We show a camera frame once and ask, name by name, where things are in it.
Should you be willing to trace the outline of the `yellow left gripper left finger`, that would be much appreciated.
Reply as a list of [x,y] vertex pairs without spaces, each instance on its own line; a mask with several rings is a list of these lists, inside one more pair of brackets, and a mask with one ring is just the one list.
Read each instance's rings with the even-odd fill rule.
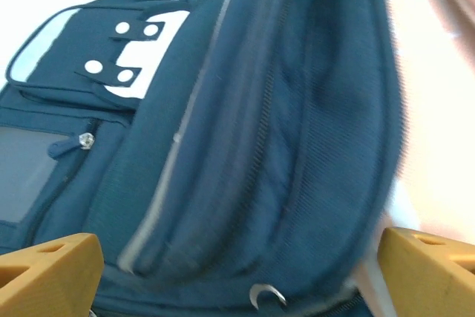
[[88,233],[3,254],[1,315],[92,316],[103,268],[98,237]]

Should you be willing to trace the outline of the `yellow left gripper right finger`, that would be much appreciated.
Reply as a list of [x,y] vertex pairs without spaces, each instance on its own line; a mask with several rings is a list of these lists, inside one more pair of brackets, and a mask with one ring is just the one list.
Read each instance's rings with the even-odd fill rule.
[[396,315],[474,317],[474,246],[386,228],[378,263]]

